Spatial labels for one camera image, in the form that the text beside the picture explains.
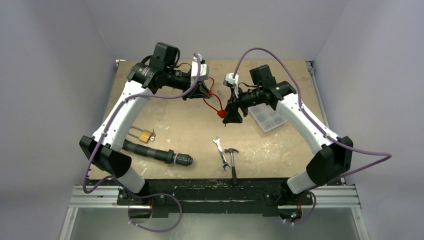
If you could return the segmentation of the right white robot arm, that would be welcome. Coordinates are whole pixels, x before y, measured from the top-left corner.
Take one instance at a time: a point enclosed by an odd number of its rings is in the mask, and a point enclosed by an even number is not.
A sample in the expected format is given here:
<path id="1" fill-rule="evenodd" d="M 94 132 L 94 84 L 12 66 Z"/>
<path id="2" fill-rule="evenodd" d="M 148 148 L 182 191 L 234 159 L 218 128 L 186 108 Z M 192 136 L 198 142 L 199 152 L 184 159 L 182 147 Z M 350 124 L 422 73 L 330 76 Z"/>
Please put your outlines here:
<path id="1" fill-rule="evenodd" d="M 323 186 L 346 173 L 351 167 L 352 151 L 343 146 L 353 146 L 348 137 L 339 137 L 299 100 L 296 89 L 287 81 L 277 82 L 270 67 L 262 65 L 251 69 L 254 89 L 243 91 L 239 77 L 234 73 L 225 75 L 223 84 L 230 88 L 231 95 L 226 105 L 224 124 L 240 124 L 248 109 L 260 104 L 270 106 L 286 118 L 303 137 L 313 158 L 305 170 L 290 177 L 281 185 L 280 196 L 288 204 L 294 203 L 305 190 Z"/>

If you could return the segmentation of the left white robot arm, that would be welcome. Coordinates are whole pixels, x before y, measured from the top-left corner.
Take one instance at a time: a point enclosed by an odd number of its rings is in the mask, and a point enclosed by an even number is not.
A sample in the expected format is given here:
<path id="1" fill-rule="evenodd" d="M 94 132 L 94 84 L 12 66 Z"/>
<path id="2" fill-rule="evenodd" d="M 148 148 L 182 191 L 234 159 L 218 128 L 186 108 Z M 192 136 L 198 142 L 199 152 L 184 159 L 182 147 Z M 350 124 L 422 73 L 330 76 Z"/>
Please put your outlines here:
<path id="1" fill-rule="evenodd" d="M 196 99 L 209 97 L 204 81 L 209 67 L 202 55 L 194 53 L 189 73 L 177 70 L 180 50 L 158 42 L 153 54 L 135 64 L 124 84 L 123 91 L 102 125 L 79 141 L 88 164 L 109 173 L 128 191 L 138 205 L 149 199 L 149 183 L 132 167 L 130 156 L 121 153 L 127 132 L 142 108 L 151 98 Z"/>

